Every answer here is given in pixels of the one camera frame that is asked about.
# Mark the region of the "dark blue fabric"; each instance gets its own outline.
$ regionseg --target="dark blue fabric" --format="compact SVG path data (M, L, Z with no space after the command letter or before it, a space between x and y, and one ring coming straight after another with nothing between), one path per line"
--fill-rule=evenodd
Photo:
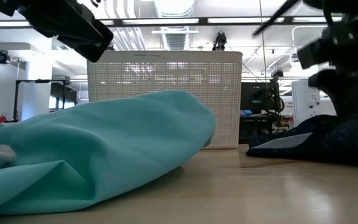
M312 133L312 135L297 147L254 148L273 139L304 133ZM336 116L315 116L285 133L252 139L249 145L248 156L303 159L358 166L358 119L340 121Z

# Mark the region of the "white perforated panel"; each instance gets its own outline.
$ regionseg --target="white perforated panel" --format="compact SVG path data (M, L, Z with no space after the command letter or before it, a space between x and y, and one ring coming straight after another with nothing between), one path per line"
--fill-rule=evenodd
M241 68L239 52L106 52L97 63L88 62L89 101L185 90L215 115L210 147L236 148Z

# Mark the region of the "cable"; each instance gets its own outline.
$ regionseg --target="cable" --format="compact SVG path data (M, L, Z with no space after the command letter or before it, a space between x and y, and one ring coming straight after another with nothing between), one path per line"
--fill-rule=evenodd
M19 79L20 63L21 63L21 61L19 60L19 58L17 58L17 73L16 73L16 80L18 80L18 79Z
M263 25L264 24L264 20L263 20L263 14L262 14L262 0L259 0L259 11L260 11L260 24ZM265 65L265 82L267 83L267 65L266 65L266 54L265 54L265 35L264 32L262 31L262 49L264 51L264 65Z
M230 47L230 45L229 45L229 43L228 42L226 42L226 44L227 44L227 46L230 48L230 50L233 50L231 47ZM251 70L249 70L249 68L245 65L245 63L244 62L242 62L242 65L248 70L248 72L249 73L251 73L254 77L256 77L260 82L264 82L263 80L261 80L257 75L255 75L253 72L251 72ZM272 101L273 101L273 104L275 103L275 101L274 101L274 98L273 98L273 93L270 93L270 91L269 91L269 86L267 85L267 77L265 76L265 84L266 84L266 93L268 94L268 97L266 97L266 100L267 99L272 99ZM269 111L269 110L267 110L267 107L265 107L265 111L266 111L266 113L267 114L269 114L269 115L272 115L272 113ZM283 109L280 111L275 111L275 112L278 112L278 114L279 115L281 115L280 113L283 111Z
M279 113L281 113L281 112L283 112L284 111L284 109L285 109L285 103L284 103L284 100L283 100L283 98L281 98L281 97L278 97L278 99L280 100L280 109L279 109Z

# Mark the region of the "wrinkled cloth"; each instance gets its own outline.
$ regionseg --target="wrinkled cloth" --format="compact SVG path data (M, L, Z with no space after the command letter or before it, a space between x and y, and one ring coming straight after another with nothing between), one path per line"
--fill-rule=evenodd
M247 155L358 166L358 119L316 116L286 133L252 139Z
M69 212L136 189L209 142L213 113L184 91L107 100L0 128L0 215Z

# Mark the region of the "black monitor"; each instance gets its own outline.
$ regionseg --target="black monitor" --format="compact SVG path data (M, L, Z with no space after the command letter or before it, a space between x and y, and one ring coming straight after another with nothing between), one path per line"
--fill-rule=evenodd
M241 83L241 109L279 110L278 83Z

